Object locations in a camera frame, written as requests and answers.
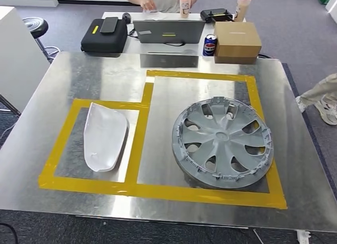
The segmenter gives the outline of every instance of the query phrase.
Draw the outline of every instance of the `black phone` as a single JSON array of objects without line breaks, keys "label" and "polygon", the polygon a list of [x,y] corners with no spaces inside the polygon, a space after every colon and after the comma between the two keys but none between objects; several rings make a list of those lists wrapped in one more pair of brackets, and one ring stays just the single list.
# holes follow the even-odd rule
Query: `black phone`
[{"label": "black phone", "polygon": [[100,32],[102,34],[112,34],[115,32],[118,17],[107,17],[103,22]]}]

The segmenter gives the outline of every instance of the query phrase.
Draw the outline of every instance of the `sneaker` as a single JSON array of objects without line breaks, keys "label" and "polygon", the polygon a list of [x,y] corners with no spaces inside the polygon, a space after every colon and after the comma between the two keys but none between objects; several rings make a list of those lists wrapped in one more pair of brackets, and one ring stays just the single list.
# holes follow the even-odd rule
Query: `sneaker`
[{"label": "sneaker", "polygon": [[301,101],[301,96],[296,97],[296,103],[297,105],[298,105],[298,108],[301,113],[305,111],[305,109],[307,108],[306,105],[305,105],[303,102]]},{"label": "sneaker", "polygon": [[320,100],[315,104],[315,107],[325,123],[332,126],[337,125],[336,105],[330,105],[323,100]]}]

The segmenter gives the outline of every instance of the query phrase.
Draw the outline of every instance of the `pepsi can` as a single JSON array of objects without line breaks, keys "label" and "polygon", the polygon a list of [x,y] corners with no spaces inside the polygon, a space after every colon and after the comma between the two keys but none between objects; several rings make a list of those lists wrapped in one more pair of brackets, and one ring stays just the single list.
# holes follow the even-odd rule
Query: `pepsi can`
[{"label": "pepsi can", "polygon": [[204,56],[214,56],[215,52],[215,48],[217,47],[218,37],[216,35],[206,35],[205,38],[205,43],[203,44],[203,52]]}]

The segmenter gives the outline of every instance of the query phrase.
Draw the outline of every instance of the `cardboard box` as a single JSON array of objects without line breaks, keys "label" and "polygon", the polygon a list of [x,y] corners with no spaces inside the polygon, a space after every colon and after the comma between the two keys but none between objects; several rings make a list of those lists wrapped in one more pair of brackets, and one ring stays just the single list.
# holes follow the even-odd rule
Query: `cardboard box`
[{"label": "cardboard box", "polygon": [[216,22],[215,63],[253,64],[261,49],[261,40],[251,22]]}]

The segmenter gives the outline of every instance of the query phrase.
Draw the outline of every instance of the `plastic cup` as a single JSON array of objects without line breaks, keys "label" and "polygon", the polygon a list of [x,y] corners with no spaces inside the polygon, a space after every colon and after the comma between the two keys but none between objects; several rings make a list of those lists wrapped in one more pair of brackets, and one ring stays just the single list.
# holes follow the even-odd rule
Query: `plastic cup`
[{"label": "plastic cup", "polygon": [[235,12],[235,22],[243,22],[252,0],[238,0]]},{"label": "plastic cup", "polygon": [[190,10],[190,0],[180,0],[180,15],[187,18]]}]

